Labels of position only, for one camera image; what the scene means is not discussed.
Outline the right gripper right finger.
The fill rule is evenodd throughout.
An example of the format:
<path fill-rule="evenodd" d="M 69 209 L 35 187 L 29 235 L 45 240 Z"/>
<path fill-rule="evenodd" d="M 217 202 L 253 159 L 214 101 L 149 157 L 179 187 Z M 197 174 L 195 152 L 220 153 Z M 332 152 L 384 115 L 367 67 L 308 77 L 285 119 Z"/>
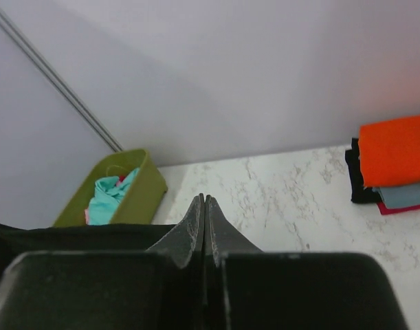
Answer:
<path fill-rule="evenodd" d="M 218 201 L 211 195 L 205 200 L 204 227 L 206 267 L 218 267 L 224 253 L 262 252 L 227 220 Z"/>

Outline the black t shirt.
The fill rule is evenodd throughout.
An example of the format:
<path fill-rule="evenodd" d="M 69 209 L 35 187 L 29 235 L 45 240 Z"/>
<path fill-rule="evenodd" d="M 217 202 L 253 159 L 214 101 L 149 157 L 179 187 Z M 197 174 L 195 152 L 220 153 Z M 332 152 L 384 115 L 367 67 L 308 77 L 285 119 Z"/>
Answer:
<path fill-rule="evenodd" d="M 33 251 L 146 250 L 173 225 L 111 224 L 25 230 L 0 223 L 0 279 L 20 254 Z"/>
<path fill-rule="evenodd" d="M 349 171 L 351 183 L 351 202 L 354 204 L 376 204 L 382 201 L 378 192 L 371 187 L 364 186 L 364 179 L 360 170 L 359 139 L 353 137 L 351 148 L 345 150 L 344 159 Z"/>

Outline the folded orange t shirt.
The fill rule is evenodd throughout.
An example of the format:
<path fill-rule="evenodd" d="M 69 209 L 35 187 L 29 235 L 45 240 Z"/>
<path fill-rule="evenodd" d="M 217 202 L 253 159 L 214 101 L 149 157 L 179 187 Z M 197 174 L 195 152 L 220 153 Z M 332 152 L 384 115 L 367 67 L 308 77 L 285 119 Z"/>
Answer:
<path fill-rule="evenodd" d="M 361 126 L 358 146 L 365 186 L 420 182 L 420 115 Z"/>

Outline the folded crimson t shirt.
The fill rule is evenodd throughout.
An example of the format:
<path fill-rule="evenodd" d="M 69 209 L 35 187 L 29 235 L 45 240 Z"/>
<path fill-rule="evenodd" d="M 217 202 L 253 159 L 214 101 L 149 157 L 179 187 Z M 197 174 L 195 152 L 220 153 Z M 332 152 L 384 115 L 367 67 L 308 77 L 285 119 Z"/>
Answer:
<path fill-rule="evenodd" d="M 408 206 L 405 208 L 387 208 L 383 202 L 377 203 L 377 207 L 381 215 L 395 215 L 395 214 L 400 214 L 404 212 L 420 210 L 420 205 Z"/>

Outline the teal t shirt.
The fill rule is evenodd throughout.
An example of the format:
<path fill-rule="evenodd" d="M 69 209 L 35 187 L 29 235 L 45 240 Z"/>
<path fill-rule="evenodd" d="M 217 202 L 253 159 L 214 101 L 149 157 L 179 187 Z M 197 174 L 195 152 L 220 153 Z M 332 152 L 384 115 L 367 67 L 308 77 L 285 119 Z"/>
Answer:
<path fill-rule="evenodd" d="M 111 223 L 139 170 L 135 168 L 128 175 L 107 176 L 95 181 L 93 197 L 85 209 L 87 225 L 104 226 Z"/>

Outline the folded grey t shirt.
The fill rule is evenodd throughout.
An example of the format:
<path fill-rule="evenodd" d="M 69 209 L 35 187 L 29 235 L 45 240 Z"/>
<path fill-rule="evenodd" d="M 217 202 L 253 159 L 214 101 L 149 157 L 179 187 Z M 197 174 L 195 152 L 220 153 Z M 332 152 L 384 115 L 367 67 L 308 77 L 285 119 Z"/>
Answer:
<path fill-rule="evenodd" d="M 388 209 L 420 205 L 420 182 L 405 186 L 376 187 L 372 191 L 380 195 Z"/>

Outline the olive green plastic bin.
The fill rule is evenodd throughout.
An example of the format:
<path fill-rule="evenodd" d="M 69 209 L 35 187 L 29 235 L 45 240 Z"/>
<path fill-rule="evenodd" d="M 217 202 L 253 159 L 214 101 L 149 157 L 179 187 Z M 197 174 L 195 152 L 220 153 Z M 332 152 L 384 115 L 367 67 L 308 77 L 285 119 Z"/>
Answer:
<path fill-rule="evenodd" d="M 93 197 L 95 181 L 107 176 L 128 175 L 135 168 L 140 170 L 110 224 L 150 224 L 168 188 L 149 152 L 142 148 L 114 153 L 98 162 L 63 209 L 54 226 L 85 226 L 84 210 Z"/>

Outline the folded black t shirt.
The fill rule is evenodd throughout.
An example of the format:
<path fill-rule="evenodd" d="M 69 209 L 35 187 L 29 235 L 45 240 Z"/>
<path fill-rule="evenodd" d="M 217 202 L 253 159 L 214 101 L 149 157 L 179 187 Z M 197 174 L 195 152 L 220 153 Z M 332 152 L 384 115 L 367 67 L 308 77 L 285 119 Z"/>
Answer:
<path fill-rule="evenodd" d="M 345 150 L 344 159 L 349 171 L 351 183 L 351 202 L 354 204 L 376 204 L 382 201 L 378 192 L 371 187 L 364 186 L 364 179 L 360 170 L 359 139 L 353 137 L 351 148 Z"/>

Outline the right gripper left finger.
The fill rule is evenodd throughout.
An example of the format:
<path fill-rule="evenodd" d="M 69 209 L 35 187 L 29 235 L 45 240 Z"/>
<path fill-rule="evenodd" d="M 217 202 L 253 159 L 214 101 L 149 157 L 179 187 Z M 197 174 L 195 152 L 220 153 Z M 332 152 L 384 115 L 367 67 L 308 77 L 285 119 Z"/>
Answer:
<path fill-rule="evenodd" d="M 194 259 L 201 256 L 204 213 L 204 198 L 199 194 L 192 199 L 184 218 L 146 252 L 167 257 L 176 268 L 188 267 Z"/>

